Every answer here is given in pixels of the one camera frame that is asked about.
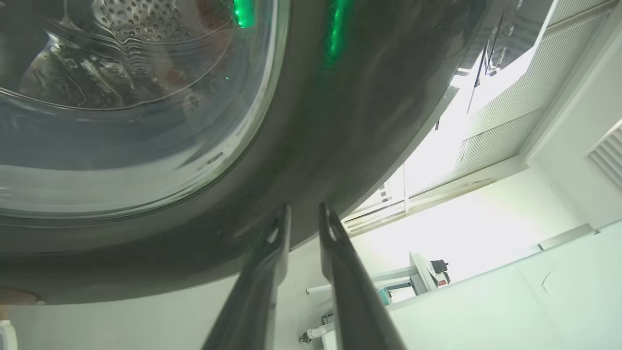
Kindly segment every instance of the washing machine drum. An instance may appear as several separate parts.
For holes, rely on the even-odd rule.
[[[490,4],[1,6],[0,291],[53,304],[232,275],[282,202],[305,242],[428,131]]]

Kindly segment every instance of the ceiling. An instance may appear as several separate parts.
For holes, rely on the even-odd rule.
[[[363,233],[417,196],[519,154],[617,0],[559,0],[527,72],[474,113],[451,106],[406,162],[345,218]]]

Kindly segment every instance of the air vent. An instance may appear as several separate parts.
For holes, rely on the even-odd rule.
[[[622,191],[622,126],[607,136],[589,158]]]

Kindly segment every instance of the green light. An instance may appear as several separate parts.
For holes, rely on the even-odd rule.
[[[253,0],[233,0],[233,6],[240,28],[249,28],[255,25]]]
[[[350,0],[333,0],[329,7],[329,31],[327,35],[327,52],[324,66],[330,68],[335,65],[337,58],[345,46],[346,10]]]

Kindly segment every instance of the door glass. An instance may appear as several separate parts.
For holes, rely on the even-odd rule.
[[[205,186],[249,143],[275,0],[0,2],[0,213],[101,217]]]

